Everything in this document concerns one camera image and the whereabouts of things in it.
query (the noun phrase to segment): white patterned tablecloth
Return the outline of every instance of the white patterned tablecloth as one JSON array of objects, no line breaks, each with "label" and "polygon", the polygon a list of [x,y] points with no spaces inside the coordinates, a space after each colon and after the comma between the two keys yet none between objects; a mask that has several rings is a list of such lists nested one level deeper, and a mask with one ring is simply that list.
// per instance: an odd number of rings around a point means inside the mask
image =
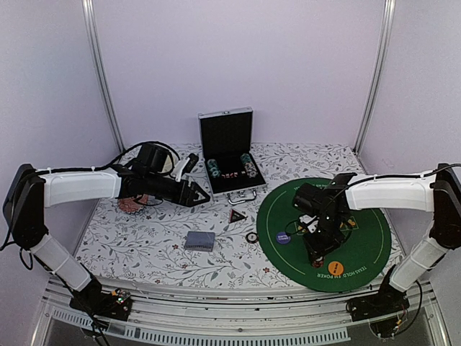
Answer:
[{"label": "white patterned tablecloth", "polygon": [[[180,155],[200,155],[191,179],[208,192],[200,145],[174,146]],[[248,217],[228,223],[231,205],[224,199],[185,208],[165,202],[145,207],[134,216],[123,213],[117,200],[100,200],[76,254],[95,275],[140,283],[196,288],[280,288],[298,286],[264,255],[259,244],[245,235],[256,231],[256,214],[267,193],[301,177],[332,178],[339,172],[362,172],[352,150],[340,145],[254,144],[251,152],[268,188],[255,201],[236,209]],[[213,252],[184,250],[188,231],[215,232]],[[387,269],[400,262],[402,251],[392,234]]]}]

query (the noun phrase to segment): triangle marker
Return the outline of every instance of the triangle marker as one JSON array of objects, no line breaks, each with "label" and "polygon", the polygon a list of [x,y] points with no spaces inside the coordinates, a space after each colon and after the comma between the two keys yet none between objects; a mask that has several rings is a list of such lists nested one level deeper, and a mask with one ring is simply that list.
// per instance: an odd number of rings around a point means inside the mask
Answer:
[{"label": "triangle marker", "polygon": [[246,215],[239,213],[235,209],[230,210],[229,223],[234,223],[236,221],[245,220],[245,219],[246,219]]}]

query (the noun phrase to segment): purple poker chip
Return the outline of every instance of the purple poker chip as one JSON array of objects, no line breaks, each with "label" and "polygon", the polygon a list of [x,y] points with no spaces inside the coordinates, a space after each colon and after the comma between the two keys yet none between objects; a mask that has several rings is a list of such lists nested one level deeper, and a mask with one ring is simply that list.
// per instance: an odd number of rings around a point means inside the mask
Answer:
[{"label": "purple poker chip", "polygon": [[277,240],[277,243],[279,244],[288,244],[291,240],[290,236],[287,235],[285,232],[279,232],[275,236],[275,239]]}]

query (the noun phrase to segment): case handle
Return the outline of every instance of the case handle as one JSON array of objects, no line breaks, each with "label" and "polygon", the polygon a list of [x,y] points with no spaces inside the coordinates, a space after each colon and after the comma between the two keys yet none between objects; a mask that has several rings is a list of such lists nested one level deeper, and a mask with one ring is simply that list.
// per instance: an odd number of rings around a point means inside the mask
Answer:
[{"label": "case handle", "polygon": [[255,200],[256,196],[257,196],[256,190],[253,190],[253,197],[249,197],[249,198],[243,198],[244,193],[240,192],[240,197],[242,197],[243,199],[234,201],[234,200],[231,200],[231,194],[228,193],[228,202],[229,202],[230,205],[238,205],[238,204],[241,204],[241,203],[249,202],[250,200]]}]

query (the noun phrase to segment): round felt mat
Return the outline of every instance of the round felt mat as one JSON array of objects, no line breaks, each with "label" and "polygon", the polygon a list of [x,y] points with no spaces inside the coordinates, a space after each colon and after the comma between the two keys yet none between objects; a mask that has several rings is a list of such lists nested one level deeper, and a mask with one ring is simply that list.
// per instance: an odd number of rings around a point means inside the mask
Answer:
[{"label": "round felt mat", "polygon": [[[349,240],[327,254],[321,268],[310,265],[303,234],[291,236],[287,244],[277,242],[277,234],[284,232],[287,225],[287,232],[297,231],[295,223],[290,222],[296,221],[302,213],[292,206],[292,200],[296,189],[306,182],[325,187],[329,179],[305,178],[287,182],[269,193],[261,204],[256,229],[265,255],[282,274],[313,290],[345,292],[368,284],[382,271],[390,255],[390,229],[379,209],[352,211],[349,223],[353,229]],[[341,230],[345,234],[349,232],[344,226]]]}]

